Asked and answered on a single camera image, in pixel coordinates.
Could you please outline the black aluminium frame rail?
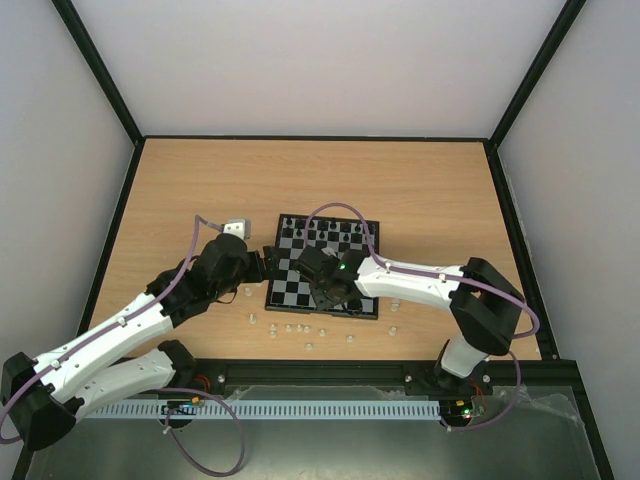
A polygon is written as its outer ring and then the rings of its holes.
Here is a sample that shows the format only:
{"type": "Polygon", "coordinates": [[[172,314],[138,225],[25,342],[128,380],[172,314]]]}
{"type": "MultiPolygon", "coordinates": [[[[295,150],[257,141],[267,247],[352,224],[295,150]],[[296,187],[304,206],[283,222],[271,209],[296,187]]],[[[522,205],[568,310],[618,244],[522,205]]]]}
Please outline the black aluminium frame rail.
{"type": "Polygon", "coordinates": [[[511,360],[492,360],[477,367],[471,377],[455,380],[434,373],[433,360],[312,361],[312,360],[222,360],[201,359],[196,373],[208,378],[213,392],[226,393],[236,387],[372,386],[402,388],[409,395],[430,398],[464,398],[478,390],[485,394],[498,386],[516,384],[511,360]]]}

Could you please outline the black white chessboard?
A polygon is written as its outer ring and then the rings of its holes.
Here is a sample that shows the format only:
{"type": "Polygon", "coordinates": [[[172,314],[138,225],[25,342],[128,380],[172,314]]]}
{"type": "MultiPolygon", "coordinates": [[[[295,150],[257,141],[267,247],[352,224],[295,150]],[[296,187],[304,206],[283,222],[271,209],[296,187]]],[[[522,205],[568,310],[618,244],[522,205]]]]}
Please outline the black white chessboard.
{"type": "Polygon", "coordinates": [[[318,249],[322,249],[329,254],[335,254],[337,257],[341,257],[347,250],[361,250],[366,253],[368,246],[364,236],[364,230],[359,220],[347,219],[347,218],[331,218],[316,216],[315,228],[309,228],[309,222],[306,221],[305,215],[298,214],[286,214],[282,213],[279,216],[277,230],[276,230],[276,242],[275,246],[279,251],[279,266],[275,273],[275,277],[269,281],[266,299],[265,309],[268,311],[279,311],[288,313],[319,313],[326,314],[335,317],[353,317],[365,320],[376,320],[378,318],[379,301],[374,298],[364,297],[362,299],[363,310],[359,315],[345,315],[341,307],[331,309],[327,312],[319,312],[316,310],[315,303],[311,297],[309,284],[302,280],[300,275],[293,269],[294,261],[299,257],[303,248],[306,245],[314,246],[318,249]],[[292,218],[293,224],[286,225],[286,219],[292,218]],[[305,219],[305,225],[303,228],[296,227],[296,220],[298,218],[305,219]],[[336,231],[329,229],[329,224],[336,222],[338,228],[336,231]],[[361,242],[354,243],[351,241],[351,235],[355,224],[360,224],[362,231],[361,242]],[[284,229],[293,229],[293,235],[288,237],[284,234],[284,229]],[[302,237],[296,237],[296,229],[303,230],[302,237]],[[320,231],[326,232],[326,238],[321,240],[318,238],[320,231]],[[338,232],[338,241],[329,241],[328,234],[330,232],[338,232]],[[343,242],[342,238],[345,233],[350,234],[350,241],[343,242]]]}

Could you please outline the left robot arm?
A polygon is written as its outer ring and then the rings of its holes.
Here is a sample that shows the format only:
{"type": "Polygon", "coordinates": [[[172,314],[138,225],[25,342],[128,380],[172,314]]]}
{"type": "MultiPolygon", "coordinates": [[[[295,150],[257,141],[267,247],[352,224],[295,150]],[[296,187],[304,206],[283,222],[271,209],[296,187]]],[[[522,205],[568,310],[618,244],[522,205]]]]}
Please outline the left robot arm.
{"type": "Polygon", "coordinates": [[[241,284],[272,279],[277,266],[275,247],[251,251],[241,238],[219,234],[93,329],[35,358],[24,352],[9,357],[1,373],[1,418],[13,423],[28,450],[38,451],[110,402],[188,383],[195,361],[178,341],[164,342],[133,362],[120,359],[206,312],[241,284]]]}

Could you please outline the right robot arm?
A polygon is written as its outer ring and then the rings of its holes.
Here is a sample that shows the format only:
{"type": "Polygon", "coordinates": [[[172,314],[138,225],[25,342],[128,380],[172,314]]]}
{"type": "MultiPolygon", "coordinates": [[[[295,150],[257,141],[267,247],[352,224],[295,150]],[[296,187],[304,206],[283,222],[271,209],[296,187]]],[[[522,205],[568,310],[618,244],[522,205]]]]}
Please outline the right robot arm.
{"type": "Polygon", "coordinates": [[[396,262],[359,250],[341,257],[307,246],[292,269],[310,285],[320,311],[354,306],[364,298],[392,298],[452,314],[459,334],[446,341],[426,383],[446,394],[467,392],[482,380],[480,364],[509,353],[523,297],[489,262],[463,266],[396,262]]]}

